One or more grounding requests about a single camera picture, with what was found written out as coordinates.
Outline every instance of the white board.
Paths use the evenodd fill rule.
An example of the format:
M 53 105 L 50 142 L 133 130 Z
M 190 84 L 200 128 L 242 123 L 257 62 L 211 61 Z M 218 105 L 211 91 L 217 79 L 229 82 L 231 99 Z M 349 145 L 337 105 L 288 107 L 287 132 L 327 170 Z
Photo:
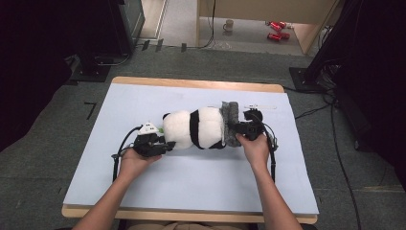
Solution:
M 264 106 L 263 121 L 278 138 L 276 184 L 295 214 L 318 214 L 296 124 L 286 94 L 112 83 L 80 159 L 64 204 L 94 205 L 112 181 L 113 159 L 126 134 L 166 113 L 238 102 Z M 127 143 L 132 143 L 132 134 Z M 254 175 L 243 148 L 168 151 L 136 179 L 121 207 L 261 212 Z

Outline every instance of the human hand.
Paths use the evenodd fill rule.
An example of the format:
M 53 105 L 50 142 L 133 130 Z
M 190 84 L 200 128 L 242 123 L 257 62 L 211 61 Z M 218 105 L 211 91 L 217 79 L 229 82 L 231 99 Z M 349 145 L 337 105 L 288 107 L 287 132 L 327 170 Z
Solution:
M 133 148 L 127 149 L 122 157 L 118 178 L 133 181 L 153 162 L 162 158 L 162 155 L 144 157 Z
M 260 135 L 256 140 L 250 141 L 241 134 L 237 134 L 236 138 L 244 147 L 245 156 L 253 170 L 267 168 L 269 158 L 269 148 L 265 135 Z

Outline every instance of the person's left hand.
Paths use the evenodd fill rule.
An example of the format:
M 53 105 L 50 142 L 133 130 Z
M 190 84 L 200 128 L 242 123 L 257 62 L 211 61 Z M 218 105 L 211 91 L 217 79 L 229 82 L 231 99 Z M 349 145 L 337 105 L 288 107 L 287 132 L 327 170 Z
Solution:
M 162 155 L 144 157 L 134 149 L 127 149 L 122 157 L 119 178 L 133 181 L 153 162 L 162 158 Z

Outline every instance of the wooden desk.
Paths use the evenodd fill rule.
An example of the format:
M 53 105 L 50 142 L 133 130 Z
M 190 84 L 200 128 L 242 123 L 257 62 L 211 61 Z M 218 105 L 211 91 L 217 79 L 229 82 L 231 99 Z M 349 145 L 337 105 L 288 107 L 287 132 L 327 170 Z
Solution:
M 225 81 L 205 80 L 169 80 L 150 78 L 127 78 L 117 77 L 112 83 L 155 85 L 167 87 L 188 87 L 208 88 L 224 90 L 243 90 L 255 92 L 277 92 L 283 93 L 283 88 L 276 84 L 241 83 Z M 89 205 L 68 205 L 62 206 L 62 215 L 67 218 L 81 218 L 91 208 Z M 173 210 L 151 210 L 136 208 L 120 208 L 116 219 L 150 219 L 150 220 L 183 220 L 183 221 L 220 221 L 220 222 L 264 222 L 261 213 L 224 213 L 224 212 L 200 212 L 200 211 L 173 211 Z M 317 215 L 297 215 L 301 223 L 315 223 Z
M 197 0 L 197 45 L 200 16 L 212 17 L 214 0 Z M 340 0 L 216 0 L 215 17 L 295 23 L 295 34 L 304 54 L 310 50 Z

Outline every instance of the human arm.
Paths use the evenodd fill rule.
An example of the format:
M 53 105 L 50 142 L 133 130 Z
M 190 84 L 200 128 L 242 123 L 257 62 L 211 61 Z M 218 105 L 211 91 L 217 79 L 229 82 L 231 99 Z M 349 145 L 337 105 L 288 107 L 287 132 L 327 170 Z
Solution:
M 249 141 L 241 134 L 237 134 L 237 139 L 244 146 L 245 156 L 257 181 L 265 228 L 267 230 L 302 229 L 268 171 L 269 148 L 265 135 L 260 135 L 255 141 Z
M 142 174 L 150 164 L 160 158 L 161 155 L 144 158 L 134 149 L 128 149 L 122 158 L 117 179 L 73 229 L 110 229 L 131 182 Z

